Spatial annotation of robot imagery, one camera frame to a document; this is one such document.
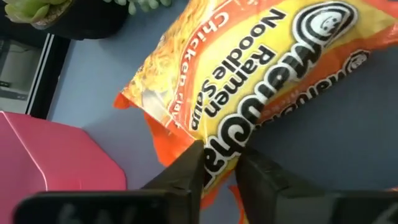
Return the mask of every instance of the pink object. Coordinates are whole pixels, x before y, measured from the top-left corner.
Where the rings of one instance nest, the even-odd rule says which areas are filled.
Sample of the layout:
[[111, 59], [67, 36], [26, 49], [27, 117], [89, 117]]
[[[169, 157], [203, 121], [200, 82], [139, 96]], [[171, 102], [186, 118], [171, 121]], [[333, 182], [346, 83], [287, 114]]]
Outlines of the pink object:
[[0, 223], [47, 190], [125, 190], [118, 165], [82, 130], [0, 111]]

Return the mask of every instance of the green succulent leaf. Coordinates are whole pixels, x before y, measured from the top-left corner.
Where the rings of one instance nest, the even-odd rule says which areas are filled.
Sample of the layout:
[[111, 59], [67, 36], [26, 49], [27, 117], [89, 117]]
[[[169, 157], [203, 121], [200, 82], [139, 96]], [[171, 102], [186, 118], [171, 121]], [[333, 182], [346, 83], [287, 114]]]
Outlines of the green succulent leaf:
[[24, 11], [20, 11], [17, 7], [15, 7], [15, 5], [12, 4], [7, 4], [4, 9], [7, 13], [7, 17], [12, 22], [35, 23], [45, 18], [45, 16], [49, 12], [50, 5], [47, 4], [42, 6], [41, 8], [39, 8], [34, 12], [33, 16], [30, 15], [30, 12], [25, 13]]
[[51, 4], [51, 5], [57, 5], [57, 4], [62, 4], [67, 0], [35, 0], [35, 1], [40, 1], [42, 3]]
[[50, 5], [47, 4], [41, 7], [36, 14], [32, 17], [32, 23], [39, 22], [40, 20], [44, 19], [47, 13], [49, 13]]
[[35, 16], [39, 9], [47, 5], [46, 3], [38, 2], [36, 0], [19, 0], [9, 4], [12, 5], [15, 10], [28, 17]]
[[2, 1], [4, 1], [7, 4], [15, 4], [18, 2], [18, 0], [2, 0]]
[[18, 23], [30, 23], [32, 21], [32, 17], [27, 16], [24, 13], [21, 13], [18, 11], [16, 7], [14, 7], [11, 4], [7, 4], [4, 7], [5, 12], [7, 13], [8, 18], [12, 22], [18, 22]]
[[114, 1], [116, 4], [121, 6], [125, 6], [128, 4], [129, 13], [134, 15], [137, 12], [136, 4], [144, 12], [149, 12], [151, 10], [157, 9], [160, 4], [163, 6], [169, 7], [172, 4], [172, 0], [103, 0], [104, 2]]

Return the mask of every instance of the gray table surface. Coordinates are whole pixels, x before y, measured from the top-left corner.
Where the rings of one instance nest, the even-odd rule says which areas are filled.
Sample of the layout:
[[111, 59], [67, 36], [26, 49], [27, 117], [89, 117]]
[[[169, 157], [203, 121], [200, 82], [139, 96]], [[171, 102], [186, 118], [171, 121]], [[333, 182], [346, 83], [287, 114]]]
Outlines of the gray table surface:
[[[118, 35], [72, 42], [49, 120], [81, 127], [125, 171], [136, 189], [163, 167], [139, 109], [116, 110], [114, 97], [159, 37], [184, 9], [129, 18]], [[370, 61], [294, 113], [254, 133], [250, 145], [328, 189], [385, 189], [398, 185], [398, 47]], [[238, 208], [224, 184], [202, 223], [237, 223]]]

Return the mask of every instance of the orange plastic wrapper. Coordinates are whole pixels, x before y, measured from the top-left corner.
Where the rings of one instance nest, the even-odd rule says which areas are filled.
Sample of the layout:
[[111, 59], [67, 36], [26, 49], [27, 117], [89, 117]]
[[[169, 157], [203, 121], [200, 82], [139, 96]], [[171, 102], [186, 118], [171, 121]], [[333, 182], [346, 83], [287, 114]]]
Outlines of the orange plastic wrapper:
[[253, 130], [397, 44], [397, 18], [386, 0], [191, 0], [115, 106], [146, 112], [166, 166], [204, 140], [208, 195]]

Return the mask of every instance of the dark metal frame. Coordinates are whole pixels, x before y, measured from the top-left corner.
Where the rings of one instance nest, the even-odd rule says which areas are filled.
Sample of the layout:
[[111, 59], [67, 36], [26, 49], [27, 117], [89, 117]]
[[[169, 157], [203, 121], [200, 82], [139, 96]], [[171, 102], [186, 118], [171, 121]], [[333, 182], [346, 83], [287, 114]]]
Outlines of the dark metal frame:
[[70, 40], [48, 34], [36, 69], [25, 113], [46, 119]]

